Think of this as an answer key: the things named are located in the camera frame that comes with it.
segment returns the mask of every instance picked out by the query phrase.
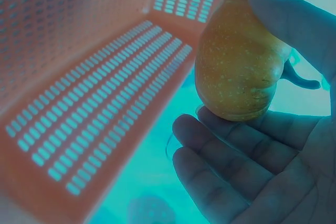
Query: finger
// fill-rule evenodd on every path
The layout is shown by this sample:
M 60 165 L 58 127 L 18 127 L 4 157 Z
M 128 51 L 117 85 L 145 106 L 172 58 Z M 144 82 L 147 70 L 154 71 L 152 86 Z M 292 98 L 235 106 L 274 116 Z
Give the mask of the finger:
M 178 149 L 173 163 L 181 183 L 210 223 L 230 223 L 248 207 L 239 193 L 189 148 Z
M 174 134 L 249 202 L 273 178 L 271 172 L 220 141 L 191 116 L 182 116 L 176 120 Z
M 321 116 L 301 116 L 267 111 L 260 118 L 249 121 L 247 124 L 280 143 L 302 150 L 310 133 L 322 118 Z
M 336 74 L 336 16 L 303 0 L 249 0 L 276 37 L 296 48 L 329 83 Z
M 274 141 L 270 136 L 244 123 L 228 122 L 215 116 L 206 107 L 199 110 L 198 118 L 220 139 L 273 174 L 282 172 L 298 154 L 293 148 Z
M 288 169 L 267 184 L 251 206 L 231 224 L 297 223 L 288 219 L 302 205 L 306 206 L 304 212 L 311 216 L 319 199 L 315 179 L 310 168 L 296 158 Z M 301 218 L 300 223 L 310 223 L 303 220 Z

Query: palm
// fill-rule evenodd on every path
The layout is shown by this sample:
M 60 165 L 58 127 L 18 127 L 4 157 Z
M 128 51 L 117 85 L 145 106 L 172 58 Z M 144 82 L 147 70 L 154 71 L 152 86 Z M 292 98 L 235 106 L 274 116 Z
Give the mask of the palm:
M 175 122 L 186 147 L 174 165 L 211 223 L 335 222 L 330 117 L 268 112 L 238 124 L 202 108 L 198 118 L 202 123 L 185 115 Z

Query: plastic basket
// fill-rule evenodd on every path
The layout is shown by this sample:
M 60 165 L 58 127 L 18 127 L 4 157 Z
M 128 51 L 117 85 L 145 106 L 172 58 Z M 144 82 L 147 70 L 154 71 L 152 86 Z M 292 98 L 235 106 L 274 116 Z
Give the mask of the plastic basket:
M 0 0 L 1 190 L 43 223 L 87 221 L 219 1 Z

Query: fingernail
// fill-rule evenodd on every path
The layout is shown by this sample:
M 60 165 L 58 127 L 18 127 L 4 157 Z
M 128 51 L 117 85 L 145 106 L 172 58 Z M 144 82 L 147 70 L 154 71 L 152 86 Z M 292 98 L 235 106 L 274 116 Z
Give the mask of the fingernail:
M 204 107 L 203 104 L 201 104 L 200 106 L 198 106 L 198 107 L 196 108 L 196 110 L 195 110 L 195 114 L 198 115 L 199 110 L 200 110 L 201 108 L 203 108 L 203 107 Z

